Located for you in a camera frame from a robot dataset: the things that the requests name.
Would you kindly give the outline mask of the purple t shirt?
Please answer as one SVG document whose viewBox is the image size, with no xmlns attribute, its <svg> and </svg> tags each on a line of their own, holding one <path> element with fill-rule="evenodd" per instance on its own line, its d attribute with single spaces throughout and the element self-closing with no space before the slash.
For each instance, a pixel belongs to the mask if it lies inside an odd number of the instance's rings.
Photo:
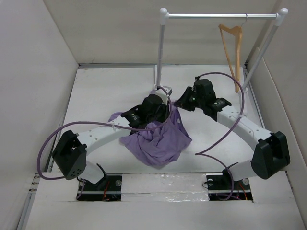
<svg viewBox="0 0 307 230">
<path fill-rule="evenodd" d="M 172 106 L 170 120 L 152 131 L 140 131 L 119 139 L 142 163 L 162 167 L 176 161 L 192 139 L 185 130 L 180 112 Z"/>
</svg>

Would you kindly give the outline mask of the wooden clothes hanger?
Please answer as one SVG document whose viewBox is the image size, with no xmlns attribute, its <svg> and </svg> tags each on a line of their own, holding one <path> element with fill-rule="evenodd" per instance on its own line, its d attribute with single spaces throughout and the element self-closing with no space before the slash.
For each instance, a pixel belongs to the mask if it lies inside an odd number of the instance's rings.
<svg viewBox="0 0 307 230">
<path fill-rule="evenodd" d="M 241 62 L 241 45 L 242 45 L 242 39 L 243 39 L 243 30 L 242 26 L 236 25 L 234 27 L 228 27 L 224 24 L 218 25 L 220 36 L 222 40 L 222 44 L 224 47 L 224 52 L 226 56 L 226 60 L 229 66 L 229 70 L 231 73 L 231 76 L 235 78 L 235 92 L 239 92 L 239 85 L 238 83 L 241 80 L 241 74 L 240 74 L 240 62 Z M 225 33 L 231 35 L 234 40 L 233 45 L 233 54 L 231 56 L 229 49 L 227 47 L 227 40 L 225 38 Z"/>
</svg>

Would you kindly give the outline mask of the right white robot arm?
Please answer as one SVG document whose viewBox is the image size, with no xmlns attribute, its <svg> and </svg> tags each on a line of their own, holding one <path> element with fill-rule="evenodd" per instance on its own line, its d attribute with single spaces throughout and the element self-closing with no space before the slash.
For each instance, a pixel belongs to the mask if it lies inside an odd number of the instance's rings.
<svg viewBox="0 0 307 230">
<path fill-rule="evenodd" d="M 241 115 L 228 100 L 217 98 L 208 79 L 196 80 L 174 105 L 187 111 L 201 109 L 205 115 L 236 133 L 254 151 L 251 160 L 235 164 L 222 176 L 226 188 L 233 188 L 244 178 L 257 176 L 266 180 L 291 162 L 285 134 L 261 128 Z"/>
</svg>

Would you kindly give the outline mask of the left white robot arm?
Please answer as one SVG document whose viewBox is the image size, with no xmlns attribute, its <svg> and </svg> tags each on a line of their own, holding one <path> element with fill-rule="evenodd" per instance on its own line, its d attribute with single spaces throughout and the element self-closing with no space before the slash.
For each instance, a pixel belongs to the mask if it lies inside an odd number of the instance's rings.
<svg viewBox="0 0 307 230">
<path fill-rule="evenodd" d="M 143 131 L 151 122 L 164 122 L 170 113 L 168 95 L 151 93 L 140 105 L 121 113 L 108 123 L 82 132 L 64 132 L 52 156 L 66 180 L 84 179 L 96 190 L 107 184 L 107 174 L 97 163 L 91 163 L 87 156 L 101 146 L 134 132 Z"/>
</svg>

